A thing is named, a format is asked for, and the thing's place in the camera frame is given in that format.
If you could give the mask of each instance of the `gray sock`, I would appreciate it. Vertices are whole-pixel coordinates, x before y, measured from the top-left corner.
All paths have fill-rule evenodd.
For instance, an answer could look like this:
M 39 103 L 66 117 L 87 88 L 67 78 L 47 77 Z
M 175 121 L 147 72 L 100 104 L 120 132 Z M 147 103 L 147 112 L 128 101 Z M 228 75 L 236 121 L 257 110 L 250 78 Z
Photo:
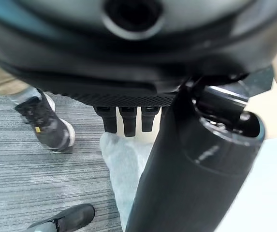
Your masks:
M 24 103 L 32 97 L 38 97 L 40 100 L 42 99 L 40 92 L 36 88 L 31 86 L 19 93 L 8 95 L 8 97 L 16 105 Z

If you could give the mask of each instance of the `hole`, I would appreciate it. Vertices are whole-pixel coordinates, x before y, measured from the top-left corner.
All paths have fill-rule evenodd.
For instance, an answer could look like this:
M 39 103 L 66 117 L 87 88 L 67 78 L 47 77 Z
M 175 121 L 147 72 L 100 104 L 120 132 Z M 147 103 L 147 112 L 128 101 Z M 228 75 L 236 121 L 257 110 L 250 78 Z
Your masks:
M 110 0 L 105 11 L 115 24 L 133 32 L 150 29 L 162 12 L 161 6 L 153 0 Z
M 243 117 L 240 117 L 234 131 L 247 137 L 257 137 L 260 134 L 260 123 L 256 115 L 252 112 L 243 112 Z

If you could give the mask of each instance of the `shoe sole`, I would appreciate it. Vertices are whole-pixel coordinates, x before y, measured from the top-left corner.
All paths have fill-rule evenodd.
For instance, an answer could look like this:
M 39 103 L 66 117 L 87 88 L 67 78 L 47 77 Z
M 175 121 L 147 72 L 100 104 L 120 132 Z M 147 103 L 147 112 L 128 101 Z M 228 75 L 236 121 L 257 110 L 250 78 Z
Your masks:
M 67 128 L 67 131 L 69 132 L 70 143 L 69 143 L 68 147 L 71 147 L 71 146 L 74 145 L 74 142 L 75 142 L 75 137 L 76 137 L 75 130 L 74 130 L 73 126 L 69 122 L 65 121 L 62 118 L 60 118 L 60 120 L 64 123 L 64 125 Z
M 56 111 L 56 104 L 55 104 L 55 102 L 47 94 L 44 93 L 44 95 L 47 98 L 47 101 L 48 101 L 52 111 L 55 112 Z M 73 126 L 69 122 L 65 121 L 62 118 L 60 118 L 60 120 L 64 123 L 64 125 L 67 128 L 67 131 L 69 132 L 70 143 L 69 143 L 68 147 L 71 147 L 71 146 L 74 145 L 74 142 L 75 142 L 75 137 L 76 137 L 75 130 L 74 130 Z
M 88 225 L 89 223 L 91 223 L 93 221 L 94 216 L 95 216 L 95 209 L 91 204 L 80 204 L 80 205 L 72 206 L 70 208 L 67 208 L 67 209 L 59 212 L 58 214 L 56 214 L 48 219 L 33 223 L 32 225 L 30 225 L 28 227 L 28 229 L 29 228 L 35 229 L 35 227 L 42 225 L 44 223 L 47 223 L 47 222 L 53 222 L 55 224 L 56 220 L 58 222 L 60 219 L 62 220 L 63 218 L 66 218 L 67 216 L 70 216 L 73 214 L 78 214 L 77 215 L 78 221 L 79 221 L 79 219 L 82 219 L 82 218 L 86 219 L 84 212 L 82 210 L 80 210 L 83 207 L 91 207 L 91 209 L 93 210 L 93 215 L 88 218 L 87 222 L 84 222 L 84 223 L 80 222 L 79 225 L 77 225 L 77 226 L 69 225 L 68 223 L 63 224 L 63 225 L 66 225 L 66 227 L 67 227 L 66 231 L 76 231 L 82 227 L 85 227 L 86 225 Z
M 47 98 L 47 101 L 48 101 L 48 103 L 50 105 L 50 108 L 52 109 L 53 112 L 55 112 L 56 111 L 56 104 L 55 104 L 55 102 L 47 94 L 44 93 L 44 95 Z

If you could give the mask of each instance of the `floor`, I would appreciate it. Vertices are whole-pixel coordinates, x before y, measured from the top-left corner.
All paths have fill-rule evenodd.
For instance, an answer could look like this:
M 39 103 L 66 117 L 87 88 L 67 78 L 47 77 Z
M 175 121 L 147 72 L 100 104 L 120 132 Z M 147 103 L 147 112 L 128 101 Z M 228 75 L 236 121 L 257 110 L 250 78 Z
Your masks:
M 28 124 L 0 97 L 0 232 L 18 232 L 71 205 L 91 203 L 96 217 L 80 232 L 121 232 L 108 169 L 99 149 L 103 124 L 93 108 L 50 95 L 76 131 L 71 153 L 38 143 Z

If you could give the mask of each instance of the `black sneaker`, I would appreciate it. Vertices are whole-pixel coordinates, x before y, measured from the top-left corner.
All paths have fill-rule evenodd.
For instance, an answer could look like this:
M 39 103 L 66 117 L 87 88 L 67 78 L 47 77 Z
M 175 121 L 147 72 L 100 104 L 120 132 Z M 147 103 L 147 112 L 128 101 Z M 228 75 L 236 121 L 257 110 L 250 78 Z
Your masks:
M 95 216 L 95 210 L 90 204 L 79 204 L 65 209 L 43 221 L 36 222 L 29 226 L 35 228 L 47 222 L 52 222 L 56 226 L 57 232 L 73 232 L 88 225 Z
M 32 97 L 16 106 L 15 110 L 27 118 L 36 137 L 43 145 L 55 152 L 64 151 L 74 144 L 74 128 L 67 121 L 58 118 L 53 100 L 40 90 L 39 92 L 42 95 L 41 100 L 38 97 Z

